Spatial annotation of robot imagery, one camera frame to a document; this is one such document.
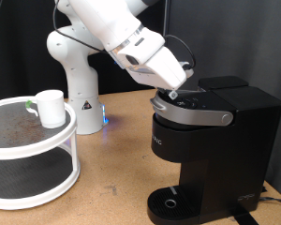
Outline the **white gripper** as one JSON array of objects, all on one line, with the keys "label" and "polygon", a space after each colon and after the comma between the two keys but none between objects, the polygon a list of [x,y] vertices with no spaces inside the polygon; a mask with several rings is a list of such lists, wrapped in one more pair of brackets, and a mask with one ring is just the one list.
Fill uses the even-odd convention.
[{"label": "white gripper", "polygon": [[171,99],[176,99],[176,91],[185,81],[186,74],[172,52],[162,47],[145,64],[130,67],[130,76],[140,84],[172,90]]}]

